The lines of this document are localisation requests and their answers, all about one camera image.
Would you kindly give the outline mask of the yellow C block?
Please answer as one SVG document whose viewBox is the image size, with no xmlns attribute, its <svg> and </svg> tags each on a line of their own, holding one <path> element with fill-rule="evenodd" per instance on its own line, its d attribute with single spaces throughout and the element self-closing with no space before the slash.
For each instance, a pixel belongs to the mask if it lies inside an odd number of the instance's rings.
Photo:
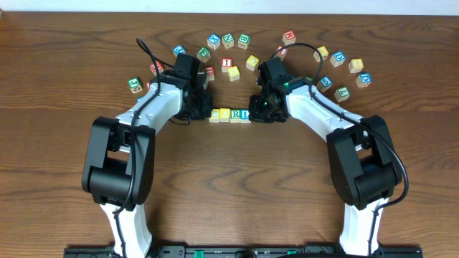
<svg viewBox="0 0 459 258">
<path fill-rule="evenodd" d="M 211 116 L 209 117 L 209 122 L 218 123 L 219 122 L 220 109 L 213 109 Z"/>
</svg>

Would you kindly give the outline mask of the blue L block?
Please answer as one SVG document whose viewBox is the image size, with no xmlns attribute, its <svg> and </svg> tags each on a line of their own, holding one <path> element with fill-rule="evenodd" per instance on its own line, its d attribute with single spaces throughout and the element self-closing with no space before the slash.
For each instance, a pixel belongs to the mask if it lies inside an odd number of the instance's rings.
<svg viewBox="0 0 459 258">
<path fill-rule="evenodd" d="M 240 122 L 241 123 L 251 123 L 249 110 L 244 109 L 240 111 Z"/>
</svg>

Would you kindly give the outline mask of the yellow O block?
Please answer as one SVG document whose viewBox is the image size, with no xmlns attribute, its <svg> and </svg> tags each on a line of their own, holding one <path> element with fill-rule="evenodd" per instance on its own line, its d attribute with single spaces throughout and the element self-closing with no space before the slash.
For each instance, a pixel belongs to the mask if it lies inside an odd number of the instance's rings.
<svg viewBox="0 0 459 258">
<path fill-rule="evenodd" d="M 219 109 L 219 121 L 221 123 L 228 123 L 231 118 L 231 110 L 229 108 Z"/>
</svg>

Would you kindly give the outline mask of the green R block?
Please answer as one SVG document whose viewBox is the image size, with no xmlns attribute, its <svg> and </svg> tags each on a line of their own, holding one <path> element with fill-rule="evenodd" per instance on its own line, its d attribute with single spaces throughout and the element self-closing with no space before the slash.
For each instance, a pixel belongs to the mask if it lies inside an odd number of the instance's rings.
<svg viewBox="0 0 459 258">
<path fill-rule="evenodd" d="M 241 123 L 241 110 L 239 109 L 230 110 L 230 122 L 231 123 Z"/>
</svg>

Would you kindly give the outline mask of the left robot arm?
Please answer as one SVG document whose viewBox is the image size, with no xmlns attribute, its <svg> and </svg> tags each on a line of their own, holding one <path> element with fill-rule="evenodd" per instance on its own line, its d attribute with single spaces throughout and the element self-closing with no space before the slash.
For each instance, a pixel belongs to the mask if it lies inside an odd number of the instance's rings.
<svg viewBox="0 0 459 258">
<path fill-rule="evenodd" d="M 203 62 L 179 54 L 174 67 L 157 74 L 131 109 L 93 122 L 82 189 L 109 220 L 115 239 L 110 256 L 153 256 L 144 203 L 153 185 L 156 135 L 171 118 L 208 118 L 212 97 L 206 87 Z"/>
</svg>

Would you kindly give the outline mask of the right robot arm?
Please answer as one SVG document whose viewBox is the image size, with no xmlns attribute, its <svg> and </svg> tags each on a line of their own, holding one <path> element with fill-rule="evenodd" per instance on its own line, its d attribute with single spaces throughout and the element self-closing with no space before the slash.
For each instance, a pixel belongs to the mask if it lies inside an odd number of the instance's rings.
<svg viewBox="0 0 459 258">
<path fill-rule="evenodd" d="M 379 244 L 380 216 L 400 183 L 408 189 L 406 168 L 394 150 L 384 119 L 350 113 L 325 97 L 307 77 L 286 72 L 280 58 L 258 66 L 259 95 L 250 98 L 250 120 L 285 122 L 292 117 L 325 140 L 333 187 L 345 204 L 339 245 L 346 254 L 372 256 Z"/>
</svg>

